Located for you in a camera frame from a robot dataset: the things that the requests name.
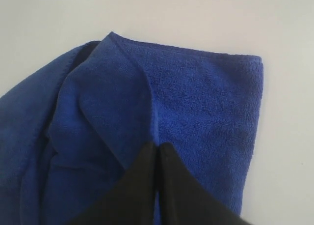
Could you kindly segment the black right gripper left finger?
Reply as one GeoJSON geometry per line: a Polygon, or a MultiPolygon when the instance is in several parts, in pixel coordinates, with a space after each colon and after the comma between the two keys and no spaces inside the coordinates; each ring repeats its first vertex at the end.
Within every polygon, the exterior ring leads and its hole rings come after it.
{"type": "Polygon", "coordinates": [[[156,151],[152,142],[144,144],[135,161],[114,187],[67,224],[152,225],[156,151]]]}

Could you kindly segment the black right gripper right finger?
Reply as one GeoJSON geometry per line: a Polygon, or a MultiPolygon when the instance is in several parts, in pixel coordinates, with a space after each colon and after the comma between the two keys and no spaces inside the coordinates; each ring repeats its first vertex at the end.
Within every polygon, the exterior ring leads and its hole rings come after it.
{"type": "Polygon", "coordinates": [[[192,176],[170,143],[159,147],[159,206],[163,225],[245,225],[192,176]]]}

